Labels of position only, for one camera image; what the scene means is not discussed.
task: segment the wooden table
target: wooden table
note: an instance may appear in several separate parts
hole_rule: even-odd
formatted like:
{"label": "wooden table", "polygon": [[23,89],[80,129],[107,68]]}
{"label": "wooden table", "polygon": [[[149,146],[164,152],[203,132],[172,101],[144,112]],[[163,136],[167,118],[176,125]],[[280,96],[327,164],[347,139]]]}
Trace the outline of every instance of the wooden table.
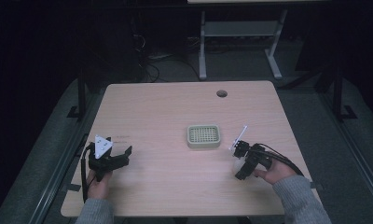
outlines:
{"label": "wooden table", "polygon": [[[226,91],[227,97],[217,96]],[[219,126],[221,145],[191,149],[187,127]],[[240,181],[228,150],[240,134],[273,147],[307,178],[283,107],[268,81],[119,84],[107,88],[88,141],[111,137],[112,155],[133,146],[130,165],[114,172],[109,201],[123,217],[252,216],[283,214],[280,199],[261,178]],[[80,166],[72,184],[80,185]],[[62,214],[76,217],[82,190],[68,190]]]}

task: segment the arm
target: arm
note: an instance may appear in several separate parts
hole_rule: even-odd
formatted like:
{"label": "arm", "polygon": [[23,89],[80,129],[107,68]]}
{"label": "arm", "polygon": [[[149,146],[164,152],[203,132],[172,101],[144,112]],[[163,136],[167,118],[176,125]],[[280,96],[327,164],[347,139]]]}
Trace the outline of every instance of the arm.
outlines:
{"label": "arm", "polygon": [[86,200],[81,214],[76,220],[77,224],[86,223],[114,223],[113,207],[106,200],[108,196],[108,183],[112,173],[105,174],[101,182],[94,178],[95,173],[90,171],[88,174],[88,199]]}
{"label": "arm", "polygon": [[285,223],[331,223],[311,192],[310,181],[287,165],[273,159],[268,171],[254,170],[254,175],[273,185],[282,200]]}

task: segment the white marker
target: white marker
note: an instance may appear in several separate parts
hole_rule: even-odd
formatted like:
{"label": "white marker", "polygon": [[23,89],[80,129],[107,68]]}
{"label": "white marker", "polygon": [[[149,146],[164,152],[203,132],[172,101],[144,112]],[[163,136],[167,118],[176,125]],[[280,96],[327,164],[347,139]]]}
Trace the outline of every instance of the white marker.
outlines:
{"label": "white marker", "polygon": [[242,138],[242,135],[244,134],[245,130],[247,130],[247,125],[244,125],[243,126],[244,128],[242,129],[242,132],[240,133],[239,137],[236,138],[236,140],[233,142],[232,146],[229,148],[229,150],[232,150],[236,144],[240,141],[240,139]]}

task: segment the gray sleeve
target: gray sleeve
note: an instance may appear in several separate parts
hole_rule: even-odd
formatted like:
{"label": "gray sleeve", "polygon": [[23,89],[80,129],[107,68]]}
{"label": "gray sleeve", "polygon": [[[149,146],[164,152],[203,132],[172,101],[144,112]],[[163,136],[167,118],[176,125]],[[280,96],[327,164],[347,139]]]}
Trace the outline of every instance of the gray sleeve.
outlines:
{"label": "gray sleeve", "polygon": [[275,183],[273,189],[282,200],[285,223],[331,223],[307,178],[293,175]]}
{"label": "gray sleeve", "polygon": [[76,223],[114,223],[113,207],[107,200],[87,199]]}

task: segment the black device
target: black device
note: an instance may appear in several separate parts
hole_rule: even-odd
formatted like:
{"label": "black device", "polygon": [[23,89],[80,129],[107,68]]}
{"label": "black device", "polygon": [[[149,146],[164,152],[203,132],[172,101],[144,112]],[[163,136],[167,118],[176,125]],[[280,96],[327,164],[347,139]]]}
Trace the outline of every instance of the black device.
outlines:
{"label": "black device", "polygon": [[132,146],[128,147],[128,149],[125,150],[125,153],[123,155],[118,155],[115,157],[111,157],[111,150],[110,147],[99,159],[96,159],[95,152],[95,144],[90,143],[84,150],[84,153],[81,158],[81,175],[82,175],[82,191],[83,191],[83,198],[84,202],[88,199],[88,188],[89,185],[86,180],[86,153],[88,150],[90,150],[89,154],[89,168],[93,171],[95,171],[96,175],[94,178],[98,182],[102,181],[104,175],[108,172],[114,171],[116,169],[122,168],[124,166],[129,165],[129,156],[131,155],[131,149]]}
{"label": "black device", "polygon": [[[265,147],[271,149],[274,153],[266,151]],[[298,175],[303,175],[297,166],[285,156],[264,144],[255,143],[250,147],[250,144],[247,142],[238,141],[235,145],[233,156],[237,158],[245,157],[245,164],[242,166],[241,170],[235,174],[236,178],[240,180],[244,180],[247,176],[251,175],[258,164],[263,165],[267,170],[270,169],[271,159],[281,161],[291,167]]]}

